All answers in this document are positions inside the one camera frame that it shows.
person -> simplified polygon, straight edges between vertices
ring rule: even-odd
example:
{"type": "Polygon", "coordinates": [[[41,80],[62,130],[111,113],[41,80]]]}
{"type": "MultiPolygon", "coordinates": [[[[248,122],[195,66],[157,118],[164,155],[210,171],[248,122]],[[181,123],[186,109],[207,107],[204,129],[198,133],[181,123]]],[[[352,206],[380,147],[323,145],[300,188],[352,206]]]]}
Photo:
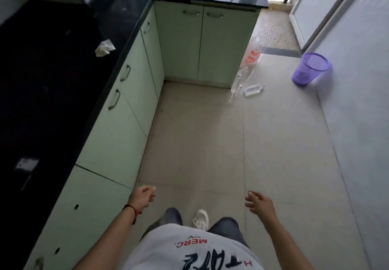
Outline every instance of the person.
{"type": "MultiPolygon", "coordinates": [[[[134,189],[124,209],[73,270],[114,269],[131,225],[140,221],[137,217],[155,197],[155,187],[134,189]]],[[[282,270],[313,270],[279,222],[271,199],[249,191],[245,200],[245,206],[259,217],[270,235],[282,270]]],[[[208,223],[207,213],[199,210],[193,219],[194,228],[185,227],[178,210],[167,209],[146,230],[122,269],[263,270],[233,218],[224,217],[210,229],[208,223]]]]}

blue jeans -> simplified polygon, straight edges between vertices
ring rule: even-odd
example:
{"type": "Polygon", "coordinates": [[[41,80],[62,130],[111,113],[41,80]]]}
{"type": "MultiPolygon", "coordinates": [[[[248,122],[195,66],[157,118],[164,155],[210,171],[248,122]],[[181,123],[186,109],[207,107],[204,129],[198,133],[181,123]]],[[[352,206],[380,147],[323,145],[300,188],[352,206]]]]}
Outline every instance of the blue jeans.
{"type": "MultiPolygon", "coordinates": [[[[143,233],[142,238],[151,230],[154,230],[155,228],[158,228],[159,226],[165,224],[178,224],[183,226],[182,218],[178,209],[173,207],[168,208],[160,219],[158,219],[156,222],[154,222],[147,228],[146,232],[143,233]]],[[[243,238],[243,234],[239,230],[238,222],[236,222],[235,219],[231,217],[221,218],[211,227],[210,230],[208,230],[208,232],[224,236],[232,240],[236,240],[237,242],[240,242],[241,244],[249,248],[243,238]]]]}

black granite countertop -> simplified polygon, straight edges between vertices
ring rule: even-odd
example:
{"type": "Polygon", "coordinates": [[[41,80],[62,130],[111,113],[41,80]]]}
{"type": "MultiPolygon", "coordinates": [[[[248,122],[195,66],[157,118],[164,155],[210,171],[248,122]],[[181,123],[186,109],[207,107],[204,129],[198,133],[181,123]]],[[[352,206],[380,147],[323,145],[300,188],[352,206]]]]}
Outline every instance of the black granite countertop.
{"type": "MultiPolygon", "coordinates": [[[[268,7],[267,0],[203,1],[268,7]]],[[[24,267],[152,3],[30,0],[0,27],[7,44],[0,49],[0,148],[11,184],[13,268],[24,267]],[[97,58],[106,39],[116,51],[97,58]],[[15,170],[21,157],[39,159],[32,173],[15,170]]]]}

purple trash can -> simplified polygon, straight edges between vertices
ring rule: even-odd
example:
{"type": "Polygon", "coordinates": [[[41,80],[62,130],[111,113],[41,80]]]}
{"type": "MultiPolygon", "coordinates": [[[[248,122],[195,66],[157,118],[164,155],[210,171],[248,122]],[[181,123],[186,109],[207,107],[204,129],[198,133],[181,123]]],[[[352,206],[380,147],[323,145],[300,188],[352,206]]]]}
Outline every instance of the purple trash can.
{"type": "Polygon", "coordinates": [[[306,86],[330,67],[331,63],[324,56],[317,53],[304,53],[293,73],[292,81],[297,86],[306,86]]]}

cabinet door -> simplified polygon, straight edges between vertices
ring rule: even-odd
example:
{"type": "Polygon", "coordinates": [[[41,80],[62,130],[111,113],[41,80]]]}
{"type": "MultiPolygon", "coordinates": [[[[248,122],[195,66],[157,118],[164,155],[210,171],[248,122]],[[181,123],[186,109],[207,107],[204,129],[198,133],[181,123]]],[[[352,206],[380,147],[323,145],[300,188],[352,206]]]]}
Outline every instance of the cabinet door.
{"type": "Polygon", "coordinates": [[[197,80],[204,7],[156,1],[165,76],[197,80]]]}
{"type": "Polygon", "coordinates": [[[148,137],[158,98],[140,32],[135,38],[126,62],[129,71],[124,77],[121,77],[123,94],[127,98],[144,134],[148,137]]]}
{"type": "Polygon", "coordinates": [[[75,166],[25,270],[35,269],[40,257],[43,269],[72,269],[127,203],[130,193],[127,187],[75,166]]]}
{"type": "Polygon", "coordinates": [[[105,101],[77,164],[132,188],[147,139],[122,93],[120,77],[105,101]]]}
{"type": "Polygon", "coordinates": [[[161,94],[165,72],[163,70],[161,45],[159,43],[157,19],[155,17],[154,5],[151,7],[142,27],[143,42],[145,44],[147,57],[153,75],[153,81],[157,96],[161,94]]]}
{"type": "Polygon", "coordinates": [[[204,7],[198,80],[231,85],[258,12],[204,7]]]}

